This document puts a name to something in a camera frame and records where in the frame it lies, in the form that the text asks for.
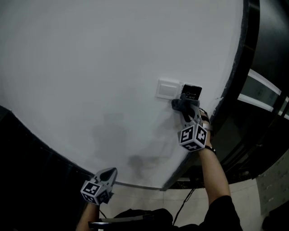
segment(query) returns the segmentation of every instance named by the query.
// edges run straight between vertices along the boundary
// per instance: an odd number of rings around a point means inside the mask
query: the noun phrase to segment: black clothing
[[[117,217],[135,217],[139,215],[153,214],[155,219],[162,223],[162,230],[180,230],[180,231],[242,231],[240,219],[236,213],[235,207],[230,196],[223,196],[216,199],[210,206],[205,216],[204,222],[199,226],[195,224],[183,227],[172,226],[172,215],[166,209],[157,209],[154,211],[132,210],[129,209],[120,213]]]

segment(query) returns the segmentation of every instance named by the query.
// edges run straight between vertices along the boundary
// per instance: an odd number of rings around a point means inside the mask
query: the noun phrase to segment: light switch
[[[175,99],[180,89],[180,82],[170,79],[159,79],[156,97]]]

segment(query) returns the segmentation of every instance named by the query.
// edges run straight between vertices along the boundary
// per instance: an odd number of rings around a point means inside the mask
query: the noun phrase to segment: person
[[[208,132],[206,145],[212,147],[210,143],[210,132]],[[213,151],[204,148],[199,151],[202,164],[205,189],[209,199],[209,210],[204,221],[200,225],[186,225],[176,227],[172,225],[172,215],[165,209],[155,211],[143,211],[129,209],[116,217],[133,217],[144,214],[154,214],[166,227],[165,230],[179,229],[181,231],[204,231],[204,230],[222,230],[222,231],[241,231],[240,219],[233,205],[230,188],[226,175]],[[89,203],[78,223],[77,231],[89,231],[88,221],[97,221],[99,218],[99,206]]]

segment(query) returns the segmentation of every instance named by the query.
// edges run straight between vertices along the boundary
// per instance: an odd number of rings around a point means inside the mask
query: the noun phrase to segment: wall switch plate
[[[181,94],[185,93],[187,99],[198,100],[200,97],[201,91],[202,91],[202,87],[184,84]]]
[[[175,99],[179,93],[180,82],[173,79],[159,79],[157,88],[157,98]]]

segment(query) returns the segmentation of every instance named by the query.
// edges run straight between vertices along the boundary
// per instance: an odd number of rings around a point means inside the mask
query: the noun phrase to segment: black sleeve
[[[240,219],[230,196],[223,196],[209,207],[205,220],[199,226],[200,230],[234,230],[241,231]]]

